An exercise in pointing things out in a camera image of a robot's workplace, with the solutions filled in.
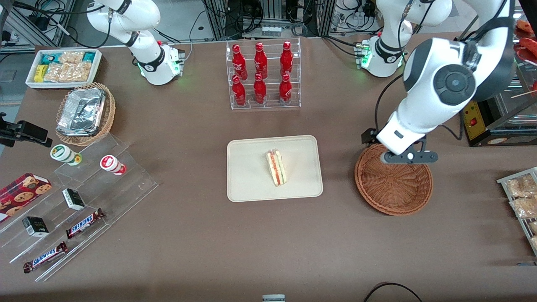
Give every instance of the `table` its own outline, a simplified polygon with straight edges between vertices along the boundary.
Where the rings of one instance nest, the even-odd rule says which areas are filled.
[[[429,37],[416,35],[409,48]],[[379,213],[359,194],[353,168],[390,78],[357,70],[324,40],[301,42],[302,108],[271,112],[229,108],[223,42],[194,45],[184,76],[161,87],[140,76],[127,48],[103,48],[97,81],[116,99],[112,133],[160,186],[45,283],[0,258],[2,301],[260,301],[269,293],[290,302],[356,301],[382,281],[425,301],[535,300],[536,268],[515,266],[534,259],[531,249],[495,181],[535,166],[535,148],[470,148],[435,130],[428,147],[440,158],[430,165],[429,204],[408,217]],[[28,89],[17,120],[59,142],[55,117],[65,93]],[[404,95],[402,82],[388,90],[381,123]],[[458,120],[447,125],[457,129]],[[227,199],[229,141],[304,134],[318,140],[320,197]],[[18,142],[0,158],[0,185],[59,165],[48,149]]]

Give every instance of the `bottle rack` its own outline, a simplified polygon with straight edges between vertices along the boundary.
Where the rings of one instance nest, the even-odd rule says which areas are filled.
[[[55,248],[62,241],[66,242],[69,249],[67,254],[58,256],[27,274],[36,282],[50,278],[158,186],[132,158],[127,146],[111,134],[87,146],[80,154],[82,162],[79,165],[72,167],[63,164],[48,177],[53,188],[47,196],[33,202],[27,206],[27,210],[19,211],[15,217],[0,225],[1,251],[11,264],[20,267],[21,274],[24,263]],[[117,176],[100,168],[100,159],[108,154],[114,155],[127,166],[123,175]],[[66,188],[78,191],[86,204],[83,210],[75,211],[67,206],[62,195]],[[65,231],[98,208],[106,216],[74,238],[67,239]],[[49,234],[42,238],[29,236],[22,223],[26,216],[43,218]]]
[[[293,71],[290,74],[289,81],[293,86],[291,90],[291,103],[287,106],[280,104],[280,56],[284,48],[284,42],[291,42],[291,52],[293,53]],[[241,47],[241,52],[246,59],[246,70],[248,72],[248,78],[242,81],[246,90],[246,106],[239,107],[235,102],[233,96],[233,82],[231,77],[235,74],[233,69],[233,51],[231,47],[233,44],[238,44]],[[264,105],[260,105],[255,101],[255,94],[253,91],[253,83],[255,82],[254,74],[256,73],[255,64],[253,58],[256,55],[256,47],[251,41],[231,41],[226,44],[226,66],[228,69],[228,86],[229,86],[229,99],[231,109],[263,109],[263,108],[288,108],[288,107],[300,107],[302,104],[301,94],[301,50],[300,39],[267,39],[263,40],[263,48],[267,55],[268,61],[268,77],[264,79],[267,87],[267,100]]]

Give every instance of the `cookie box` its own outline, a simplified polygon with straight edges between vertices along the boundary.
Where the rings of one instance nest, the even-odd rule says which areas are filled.
[[[90,75],[88,76],[88,80],[86,82],[63,82],[63,83],[36,82],[34,80],[35,72],[37,71],[38,66],[41,63],[43,56],[54,54],[54,53],[60,53],[62,51],[95,53],[95,57],[93,57],[93,62],[91,64]],[[32,67],[30,68],[30,72],[28,73],[28,76],[26,77],[26,85],[28,85],[28,87],[35,88],[35,89],[61,89],[61,88],[74,88],[74,87],[79,87],[83,85],[89,85],[93,83],[93,79],[95,78],[95,75],[97,74],[97,69],[99,68],[101,57],[102,57],[102,54],[99,50],[87,49],[87,48],[48,49],[48,50],[38,51],[35,54]]]
[[[0,190],[0,223],[52,188],[48,179],[26,173]]]

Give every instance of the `round basket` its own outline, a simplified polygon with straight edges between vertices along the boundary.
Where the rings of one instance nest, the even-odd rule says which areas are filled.
[[[433,178],[425,164],[385,164],[388,149],[375,144],[365,149],[354,167],[356,186],[375,209],[402,216],[421,210],[431,198]]]
[[[115,114],[114,96],[110,93],[110,90],[106,86],[100,83],[91,83],[88,85],[77,87],[74,90],[85,90],[85,89],[91,89],[91,88],[99,88],[106,93],[106,99],[104,101],[103,116],[101,117],[101,127],[100,127],[99,132],[94,136],[66,136],[66,135],[60,134],[56,130],[56,134],[58,135],[58,137],[60,138],[62,142],[68,143],[70,145],[85,147],[91,144],[92,142],[99,140],[100,138],[108,134],[108,132],[110,132],[110,129],[112,128],[112,124],[114,123],[114,114]],[[66,100],[68,96],[69,94],[67,94],[63,98],[63,102],[60,105],[58,114],[56,115],[56,122],[60,121],[60,117],[62,116],[62,112],[63,112],[63,107],[66,104]]]

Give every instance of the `red bottle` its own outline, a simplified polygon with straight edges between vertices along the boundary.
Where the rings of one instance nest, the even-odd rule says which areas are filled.
[[[291,82],[289,82],[289,74],[284,74],[281,77],[280,83],[280,104],[287,106],[291,103]]]
[[[237,106],[239,107],[246,106],[246,91],[244,90],[244,86],[241,83],[241,79],[238,75],[233,75],[231,79],[233,80],[233,86],[231,87],[231,89],[233,90],[235,103],[237,103]]]
[[[263,76],[261,75],[261,73],[256,73],[256,82],[253,84],[253,90],[256,94],[257,104],[265,104],[267,100],[267,86],[263,81]]]
[[[233,50],[233,69],[241,77],[241,80],[246,81],[248,72],[246,71],[246,59],[241,53],[241,48],[238,44],[234,44],[231,48]]]
[[[284,42],[284,51],[281,53],[280,66],[281,76],[284,76],[286,73],[291,74],[291,71],[293,71],[293,53],[291,52],[291,42],[289,41]]]
[[[269,76],[269,64],[267,62],[267,55],[263,50],[263,43],[256,43],[256,56],[253,58],[253,61],[256,64],[256,72],[261,73],[263,78]]]

